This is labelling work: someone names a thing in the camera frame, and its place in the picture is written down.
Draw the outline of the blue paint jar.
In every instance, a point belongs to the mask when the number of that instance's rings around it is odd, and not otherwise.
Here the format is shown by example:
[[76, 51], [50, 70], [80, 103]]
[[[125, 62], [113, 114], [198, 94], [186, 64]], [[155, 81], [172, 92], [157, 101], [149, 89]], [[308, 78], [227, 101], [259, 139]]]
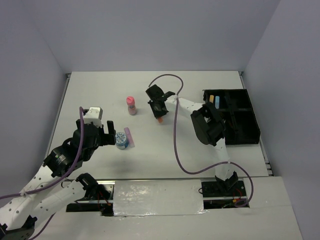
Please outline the blue paint jar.
[[115, 145], [120, 150], [124, 150], [129, 146], [129, 140], [124, 132], [117, 132], [115, 134]]

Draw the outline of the purple highlighter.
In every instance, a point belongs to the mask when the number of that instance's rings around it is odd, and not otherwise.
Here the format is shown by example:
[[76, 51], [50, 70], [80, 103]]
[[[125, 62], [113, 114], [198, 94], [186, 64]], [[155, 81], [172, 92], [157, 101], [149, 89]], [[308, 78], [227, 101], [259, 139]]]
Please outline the purple highlighter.
[[125, 127], [124, 128], [124, 132], [126, 134], [126, 137], [128, 139], [128, 142], [129, 142], [129, 146], [131, 148], [134, 148], [135, 147], [135, 143], [134, 143], [134, 140], [133, 140], [133, 137], [132, 137], [132, 134], [131, 134], [131, 131], [128, 127]]

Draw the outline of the pink-capped marker tube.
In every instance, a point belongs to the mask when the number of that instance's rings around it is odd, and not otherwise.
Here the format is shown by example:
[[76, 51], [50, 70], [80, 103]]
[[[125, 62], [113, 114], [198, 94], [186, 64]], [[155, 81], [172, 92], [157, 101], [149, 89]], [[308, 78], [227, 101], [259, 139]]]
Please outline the pink-capped marker tube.
[[135, 115], [137, 113], [137, 108], [136, 108], [136, 102], [134, 97], [128, 96], [126, 98], [126, 104], [127, 104], [128, 113], [130, 115]]

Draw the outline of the pink highlighter orange cap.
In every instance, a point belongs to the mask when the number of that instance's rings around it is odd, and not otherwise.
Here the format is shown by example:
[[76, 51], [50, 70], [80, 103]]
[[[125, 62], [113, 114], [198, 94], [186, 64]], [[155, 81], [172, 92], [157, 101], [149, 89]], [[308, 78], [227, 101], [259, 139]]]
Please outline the pink highlighter orange cap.
[[210, 96], [209, 96], [209, 102], [210, 102], [210, 103], [214, 103], [214, 99], [215, 99], [215, 96], [214, 96], [214, 95], [210, 95]]

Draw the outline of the blue highlighter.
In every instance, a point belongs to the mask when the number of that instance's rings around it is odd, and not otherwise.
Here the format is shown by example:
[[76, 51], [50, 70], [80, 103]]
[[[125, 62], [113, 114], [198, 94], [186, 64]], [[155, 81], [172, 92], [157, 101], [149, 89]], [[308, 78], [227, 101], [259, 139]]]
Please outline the blue highlighter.
[[214, 106], [216, 109], [220, 109], [220, 96], [215, 96], [214, 98]]

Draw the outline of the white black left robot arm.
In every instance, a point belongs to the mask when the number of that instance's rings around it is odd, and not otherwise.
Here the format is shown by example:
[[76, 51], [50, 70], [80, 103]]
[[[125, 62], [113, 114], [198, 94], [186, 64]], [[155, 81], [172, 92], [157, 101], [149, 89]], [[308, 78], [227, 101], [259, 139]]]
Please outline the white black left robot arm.
[[82, 199], [108, 201], [111, 191], [99, 184], [89, 173], [80, 174], [75, 180], [54, 194], [49, 192], [58, 183], [87, 162], [98, 147], [114, 145], [114, 123], [107, 121], [108, 133], [103, 126], [76, 121], [73, 136], [54, 148], [43, 161], [36, 175], [10, 201], [0, 209], [0, 238], [2, 240], [33, 239], [36, 225], [66, 205]]

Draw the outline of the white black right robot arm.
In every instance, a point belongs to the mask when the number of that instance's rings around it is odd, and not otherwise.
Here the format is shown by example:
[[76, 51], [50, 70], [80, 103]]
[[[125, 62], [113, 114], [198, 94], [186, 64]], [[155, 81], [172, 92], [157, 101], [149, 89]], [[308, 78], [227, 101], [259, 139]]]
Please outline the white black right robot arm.
[[[198, 103], [187, 100], [179, 97], [172, 91], [164, 92], [156, 84], [149, 85], [146, 94], [150, 98], [148, 104], [157, 120], [169, 113], [169, 107], [174, 108], [173, 149], [181, 170], [188, 175], [198, 175], [215, 168], [214, 177], [217, 181], [218, 192], [223, 196], [230, 195], [235, 190], [235, 184], [239, 178], [237, 173], [231, 170], [230, 167], [231, 162], [226, 147], [226, 124], [220, 112], [215, 108], [215, 105], [211, 102]], [[211, 146], [213, 156], [218, 160], [217, 163], [193, 172], [183, 167], [177, 149], [177, 121], [179, 113], [191, 120], [197, 139], [202, 144]]]

